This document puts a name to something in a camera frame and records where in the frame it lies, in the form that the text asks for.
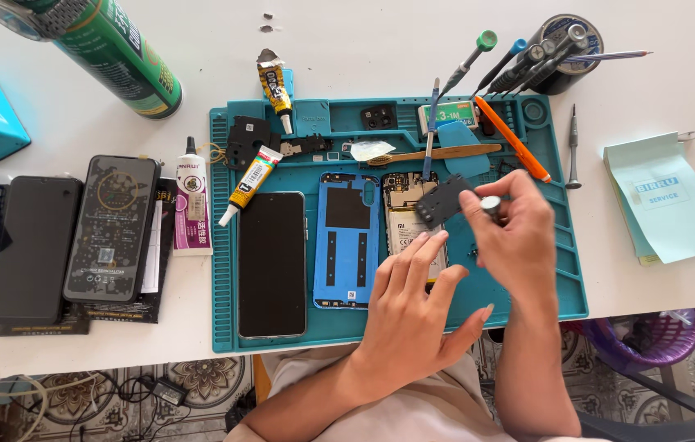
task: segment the glue tube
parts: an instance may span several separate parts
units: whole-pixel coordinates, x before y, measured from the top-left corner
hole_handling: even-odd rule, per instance
[[[252,164],[244,173],[241,181],[236,186],[233,194],[230,196],[227,209],[225,214],[219,220],[219,225],[224,227],[230,218],[233,218],[238,212],[238,209],[244,208],[249,203],[249,200],[255,196],[255,191],[266,181],[266,177],[271,174],[274,167],[277,166],[279,161],[282,160],[282,154],[279,152],[274,152],[273,150],[263,146],[257,153],[257,156],[253,160]]]
[[[274,106],[274,113],[282,120],[284,133],[293,134],[293,125],[290,123],[290,116],[293,114],[293,106],[290,104],[290,96],[284,88],[284,78],[282,77],[282,65],[284,62],[274,53],[273,50],[265,48],[257,56],[257,72],[260,74],[260,84],[263,85],[263,92],[266,93],[268,101]]]
[[[176,183],[173,256],[212,255],[205,159],[197,155],[193,137],[186,138],[186,153],[178,157]]]

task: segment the person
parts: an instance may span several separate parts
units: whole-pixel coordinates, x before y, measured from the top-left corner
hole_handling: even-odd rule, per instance
[[[478,196],[505,196],[494,224]],[[524,171],[463,191],[476,236],[476,265],[511,296],[495,379],[495,425],[481,397],[471,346],[493,305],[443,334],[454,290],[468,270],[440,272],[429,296],[429,265],[448,238],[422,234],[378,268],[358,345],[264,356],[269,399],[225,442],[570,440],[577,414],[560,368],[554,212]]]

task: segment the wooden brush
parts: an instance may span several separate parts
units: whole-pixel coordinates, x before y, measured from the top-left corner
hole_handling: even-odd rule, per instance
[[[482,153],[498,152],[501,149],[499,144],[469,144],[466,146],[441,147],[440,149],[432,150],[433,160],[442,160],[444,158],[461,158],[463,156],[481,155]],[[366,163],[370,166],[384,166],[397,161],[422,160],[426,155],[426,151],[416,153],[397,153],[391,155],[386,153],[368,160]]]

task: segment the table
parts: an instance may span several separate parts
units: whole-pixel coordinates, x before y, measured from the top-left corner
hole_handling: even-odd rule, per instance
[[[451,91],[469,94],[515,38],[528,38],[548,17],[570,12],[599,29],[608,52],[656,52],[605,62],[551,98],[566,171],[568,122],[571,104],[577,105],[584,186],[570,191],[569,199],[590,315],[695,307],[695,258],[649,268],[637,263],[601,162],[604,146],[695,131],[695,38],[684,35],[695,29],[691,3],[463,2],[460,10],[438,13],[434,33],[428,22],[434,6],[421,0],[120,3],[180,79],[178,113],[163,121],[140,118],[53,44],[0,25],[0,84],[32,138],[0,162],[0,183],[65,172],[82,179],[98,153],[145,153],[165,162],[163,176],[175,176],[186,136],[198,144],[208,140],[211,107],[261,96],[255,58],[265,47],[294,70],[298,98],[427,95],[431,79],[451,75],[475,47],[471,38],[491,28],[499,35],[498,49],[482,55]],[[264,13],[274,19],[265,20]],[[276,30],[263,33],[263,25]],[[686,154],[695,169],[695,140]],[[0,338],[0,377],[213,358],[210,275],[210,257],[172,259],[157,325],[95,321],[87,336]]]

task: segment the left hand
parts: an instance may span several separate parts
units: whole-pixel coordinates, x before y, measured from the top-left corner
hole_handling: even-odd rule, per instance
[[[443,336],[451,298],[467,269],[448,267],[431,294],[424,291],[429,266],[447,238],[445,230],[433,237],[423,233],[377,268],[364,339],[346,361],[348,373],[359,381],[354,385],[361,386],[360,402],[382,399],[453,365],[480,336],[491,305]]]

